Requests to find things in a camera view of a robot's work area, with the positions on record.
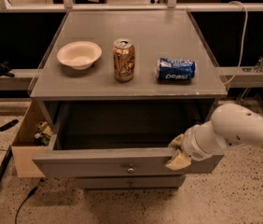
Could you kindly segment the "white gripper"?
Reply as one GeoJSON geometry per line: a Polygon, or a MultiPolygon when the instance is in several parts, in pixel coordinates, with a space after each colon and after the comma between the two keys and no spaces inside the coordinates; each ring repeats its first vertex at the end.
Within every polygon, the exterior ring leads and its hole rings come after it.
{"type": "Polygon", "coordinates": [[[194,161],[203,161],[211,158],[214,153],[211,147],[215,146],[215,133],[211,124],[194,125],[179,134],[170,142],[168,147],[177,149],[165,166],[173,171],[181,170],[194,161]]]}

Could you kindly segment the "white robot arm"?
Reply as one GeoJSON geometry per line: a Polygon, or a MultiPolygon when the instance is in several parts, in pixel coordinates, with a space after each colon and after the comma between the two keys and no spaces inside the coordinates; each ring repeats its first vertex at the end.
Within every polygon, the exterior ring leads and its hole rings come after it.
{"type": "Polygon", "coordinates": [[[263,117],[241,105],[219,106],[209,121],[194,125],[172,140],[166,167],[177,171],[244,145],[263,148],[263,117]]]}

